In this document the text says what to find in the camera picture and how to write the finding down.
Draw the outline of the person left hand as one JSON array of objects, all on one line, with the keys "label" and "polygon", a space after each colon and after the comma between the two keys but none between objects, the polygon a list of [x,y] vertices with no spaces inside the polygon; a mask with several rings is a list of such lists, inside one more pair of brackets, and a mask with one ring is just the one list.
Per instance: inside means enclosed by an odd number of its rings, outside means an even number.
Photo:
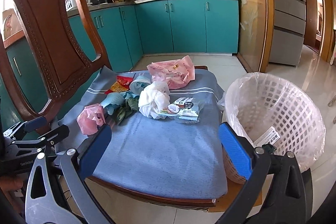
[{"label": "person left hand", "polygon": [[1,190],[5,192],[15,191],[21,189],[23,186],[23,181],[20,177],[14,176],[3,176],[0,177],[0,187]]}]

